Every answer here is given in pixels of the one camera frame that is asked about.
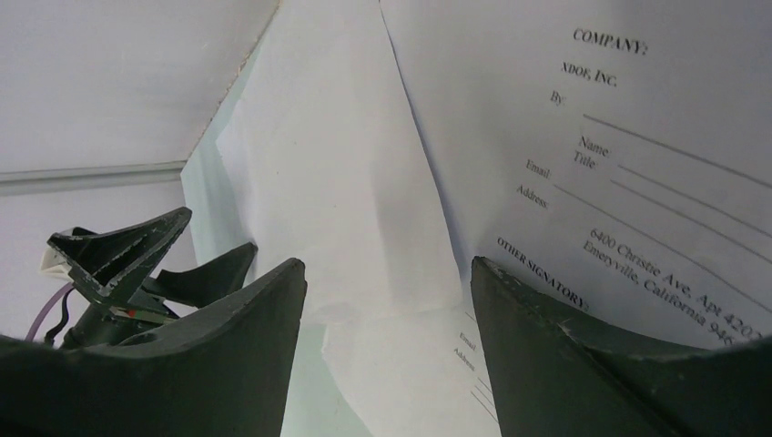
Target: paper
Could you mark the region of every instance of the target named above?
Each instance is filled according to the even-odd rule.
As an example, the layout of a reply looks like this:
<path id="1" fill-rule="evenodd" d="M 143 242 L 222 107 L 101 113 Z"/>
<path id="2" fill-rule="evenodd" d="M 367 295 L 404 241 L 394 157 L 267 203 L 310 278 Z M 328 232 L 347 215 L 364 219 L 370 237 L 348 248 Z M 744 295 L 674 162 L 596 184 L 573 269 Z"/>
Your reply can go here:
<path id="1" fill-rule="evenodd" d="M 697 347 L 772 331 L 772 4 L 381 7 L 465 275 Z"/>
<path id="2" fill-rule="evenodd" d="M 306 263 L 304 323 L 461 301 L 439 196 L 377 2 L 282 2 L 218 149 L 258 275 Z"/>
<path id="3" fill-rule="evenodd" d="M 469 306 L 329 326 L 324 360 L 374 437 L 500 437 Z"/>

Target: black plastic part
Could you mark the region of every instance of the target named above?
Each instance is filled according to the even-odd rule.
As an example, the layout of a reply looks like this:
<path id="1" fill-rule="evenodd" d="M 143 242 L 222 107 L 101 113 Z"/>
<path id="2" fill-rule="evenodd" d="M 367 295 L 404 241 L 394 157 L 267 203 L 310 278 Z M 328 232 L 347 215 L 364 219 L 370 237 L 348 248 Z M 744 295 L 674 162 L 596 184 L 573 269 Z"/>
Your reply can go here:
<path id="1" fill-rule="evenodd" d="M 190 271 L 149 277 L 190 217 L 190 209 L 178 208 L 113 232 L 75 228 L 72 235 L 51 237 L 48 244 L 65 257 L 76 290 L 90 302 L 65 335 L 63 349 L 115 345 L 177 319 L 164 300 L 203 308 L 241 289 L 257 252 L 252 243 Z"/>
<path id="2" fill-rule="evenodd" d="M 772 339 L 702 351 L 622 330 L 472 263 L 503 437 L 769 435 Z"/>
<path id="3" fill-rule="evenodd" d="M 161 270 L 157 279 L 146 281 L 145 291 L 191 307 L 206 307 L 244 285 L 257 252 L 254 244 L 246 243 L 193 270 Z"/>
<path id="4" fill-rule="evenodd" d="M 163 305 L 138 296 L 139 285 L 166 256 L 191 214 L 183 207 L 104 234 L 86 229 L 73 235 L 54 234 L 48 245 L 65 258 L 76 290 L 90 302 L 165 314 Z"/>
<path id="5" fill-rule="evenodd" d="M 109 310 L 92 304 L 86 308 L 75 326 L 67 331 L 61 349 L 78 349 L 97 344 L 116 345 L 158 326 L 160 323 L 117 317 Z"/>
<path id="6" fill-rule="evenodd" d="M 0 435 L 278 437 L 303 272 L 289 259 L 121 346 L 62 351 L 0 336 Z"/>

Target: white ceiling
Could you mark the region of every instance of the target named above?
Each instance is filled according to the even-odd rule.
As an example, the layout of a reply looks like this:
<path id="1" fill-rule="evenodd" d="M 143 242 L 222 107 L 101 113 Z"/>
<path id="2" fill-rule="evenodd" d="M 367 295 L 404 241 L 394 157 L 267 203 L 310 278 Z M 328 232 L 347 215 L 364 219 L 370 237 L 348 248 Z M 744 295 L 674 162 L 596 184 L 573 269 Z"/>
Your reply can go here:
<path id="1" fill-rule="evenodd" d="M 0 2 L 0 172 L 187 159 L 278 1 Z"/>

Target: purple cable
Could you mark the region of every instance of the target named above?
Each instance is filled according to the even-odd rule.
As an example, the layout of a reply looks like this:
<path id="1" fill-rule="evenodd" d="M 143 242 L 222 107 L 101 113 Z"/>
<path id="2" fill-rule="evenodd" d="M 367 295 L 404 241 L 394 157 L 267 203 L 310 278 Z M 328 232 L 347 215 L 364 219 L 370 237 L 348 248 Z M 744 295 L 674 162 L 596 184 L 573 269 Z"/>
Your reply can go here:
<path id="1" fill-rule="evenodd" d="M 51 296 L 51 299 L 46 302 L 46 305 L 43 306 L 43 309 L 40 310 L 40 313 L 37 314 L 37 317 L 35 317 L 35 321 L 32 322 L 32 326 L 29 327 L 29 332 L 26 334 L 25 338 L 26 341 L 32 341 L 35 339 L 35 334 L 37 334 L 37 330 L 40 329 L 40 325 L 43 324 L 43 320 L 46 319 L 48 312 L 50 312 L 51 309 L 54 308 L 54 305 L 56 305 L 56 303 L 74 287 L 75 286 L 73 286 L 72 283 L 67 283 L 64 287 L 59 289 L 59 291 L 54 293 L 54 296 Z"/>

